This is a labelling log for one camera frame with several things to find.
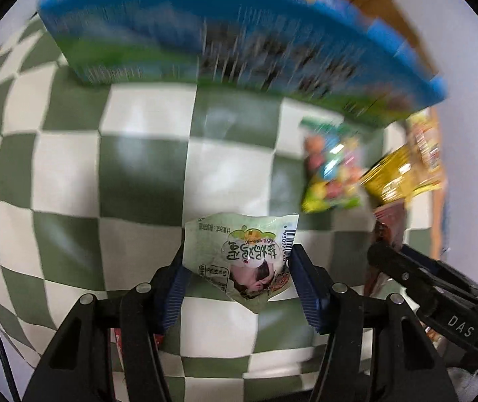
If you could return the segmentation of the dark red ridged snack packet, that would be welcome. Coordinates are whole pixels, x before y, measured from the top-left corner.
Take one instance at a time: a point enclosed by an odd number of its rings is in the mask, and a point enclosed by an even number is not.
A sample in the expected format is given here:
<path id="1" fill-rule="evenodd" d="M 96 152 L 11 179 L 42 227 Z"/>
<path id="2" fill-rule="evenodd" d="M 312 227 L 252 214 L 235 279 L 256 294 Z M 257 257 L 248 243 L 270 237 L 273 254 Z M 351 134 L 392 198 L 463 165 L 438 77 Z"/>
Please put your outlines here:
<path id="1" fill-rule="evenodd" d="M 390 202 L 373 211 L 375 226 L 373 244 L 382 244 L 399 251 L 406 230 L 407 211 L 404 200 Z M 368 264 L 364 282 L 364 296 L 371 297 L 380 292 L 388 277 L 379 269 Z"/>

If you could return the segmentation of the small red candy packet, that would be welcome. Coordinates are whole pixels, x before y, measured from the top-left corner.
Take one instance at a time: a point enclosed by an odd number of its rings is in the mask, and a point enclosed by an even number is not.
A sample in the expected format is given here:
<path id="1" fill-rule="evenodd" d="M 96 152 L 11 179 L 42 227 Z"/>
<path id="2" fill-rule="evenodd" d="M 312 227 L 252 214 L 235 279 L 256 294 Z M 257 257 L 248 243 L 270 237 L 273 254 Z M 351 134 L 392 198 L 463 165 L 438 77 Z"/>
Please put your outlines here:
<path id="1" fill-rule="evenodd" d="M 122 351 L 122 331 L 121 329 L 112 329 L 114 334 L 114 341 L 117 344 L 119 351 Z M 164 335 L 155 334 L 154 339 L 157 347 L 161 347 L 165 339 Z"/>

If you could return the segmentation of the yellow snack bag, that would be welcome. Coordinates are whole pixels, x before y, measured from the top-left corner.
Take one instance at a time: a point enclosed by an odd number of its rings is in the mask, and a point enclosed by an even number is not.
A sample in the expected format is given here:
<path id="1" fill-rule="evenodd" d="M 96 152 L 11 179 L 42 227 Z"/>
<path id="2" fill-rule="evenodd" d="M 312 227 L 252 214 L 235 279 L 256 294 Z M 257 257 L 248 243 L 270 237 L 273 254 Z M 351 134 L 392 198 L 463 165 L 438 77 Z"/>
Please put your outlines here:
<path id="1" fill-rule="evenodd" d="M 408 144 L 383 156 L 360 179 L 366 193 L 380 205 L 395 201 L 409 204 L 421 193 L 441 189 L 442 182 L 439 148 L 422 155 Z"/>

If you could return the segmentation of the colourful gumball candy bag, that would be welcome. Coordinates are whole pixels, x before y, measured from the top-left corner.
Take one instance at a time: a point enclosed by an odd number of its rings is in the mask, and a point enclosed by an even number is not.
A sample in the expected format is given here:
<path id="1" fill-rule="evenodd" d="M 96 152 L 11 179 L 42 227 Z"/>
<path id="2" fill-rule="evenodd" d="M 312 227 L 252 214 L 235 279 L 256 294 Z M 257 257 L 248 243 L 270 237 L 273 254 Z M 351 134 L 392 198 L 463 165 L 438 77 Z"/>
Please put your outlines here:
<path id="1" fill-rule="evenodd" d="M 308 180 L 302 210 L 319 213 L 362 205 L 361 139 L 351 126 L 304 117 L 304 164 Z"/>

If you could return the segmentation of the pale green snack packet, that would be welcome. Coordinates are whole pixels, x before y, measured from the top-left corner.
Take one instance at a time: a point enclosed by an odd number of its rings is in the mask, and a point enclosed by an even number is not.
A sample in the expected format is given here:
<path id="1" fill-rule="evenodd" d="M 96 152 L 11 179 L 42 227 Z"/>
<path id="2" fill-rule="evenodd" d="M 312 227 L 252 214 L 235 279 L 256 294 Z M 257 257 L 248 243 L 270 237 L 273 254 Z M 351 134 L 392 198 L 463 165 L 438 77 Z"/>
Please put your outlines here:
<path id="1" fill-rule="evenodd" d="M 255 314 L 291 282 L 299 216 L 219 213 L 184 227 L 183 265 Z"/>

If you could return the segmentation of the clear yellow biscuit stick bag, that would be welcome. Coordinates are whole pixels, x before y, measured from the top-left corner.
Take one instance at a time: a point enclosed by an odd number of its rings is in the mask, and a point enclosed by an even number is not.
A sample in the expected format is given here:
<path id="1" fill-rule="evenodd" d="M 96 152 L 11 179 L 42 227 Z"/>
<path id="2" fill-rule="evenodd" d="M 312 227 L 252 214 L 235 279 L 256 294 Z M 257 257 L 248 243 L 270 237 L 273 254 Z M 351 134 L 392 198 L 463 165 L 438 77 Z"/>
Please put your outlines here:
<path id="1" fill-rule="evenodd" d="M 442 182 L 442 150 L 437 120 L 429 109 L 412 114 L 406 120 L 407 144 L 420 185 Z"/>

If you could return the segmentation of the green white checkered tablecloth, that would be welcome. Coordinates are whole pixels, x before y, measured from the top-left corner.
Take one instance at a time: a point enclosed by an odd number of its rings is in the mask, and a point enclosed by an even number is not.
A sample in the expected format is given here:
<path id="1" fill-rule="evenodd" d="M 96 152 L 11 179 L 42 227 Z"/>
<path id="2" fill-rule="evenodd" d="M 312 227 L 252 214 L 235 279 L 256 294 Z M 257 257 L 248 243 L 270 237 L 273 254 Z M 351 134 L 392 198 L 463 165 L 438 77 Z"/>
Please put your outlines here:
<path id="1" fill-rule="evenodd" d="M 29 375 L 86 292 L 113 298 L 219 212 L 299 212 L 304 116 L 274 96 L 191 84 L 83 86 L 40 19 L 0 46 L 0 333 Z M 356 290 L 371 213 L 301 214 L 295 242 Z M 326 338 L 293 285 L 259 315 L 193 277 L 159 352 L 173 401 L 261 401 L 313 387 Z"/>

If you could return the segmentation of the blue green milk carton box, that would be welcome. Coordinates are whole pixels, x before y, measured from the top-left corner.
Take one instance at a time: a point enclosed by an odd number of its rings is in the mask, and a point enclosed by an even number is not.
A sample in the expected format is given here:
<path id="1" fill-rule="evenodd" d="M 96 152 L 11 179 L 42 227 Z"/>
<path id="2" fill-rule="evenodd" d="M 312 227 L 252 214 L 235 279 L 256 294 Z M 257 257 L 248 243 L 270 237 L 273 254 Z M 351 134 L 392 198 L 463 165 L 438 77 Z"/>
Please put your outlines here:
<path id="1" fill-rule="evenodd" d="M 384 127 L 442 102 L 419 46 L 349 0 L 40 0 L 85 83 L 268 92 Z"/>

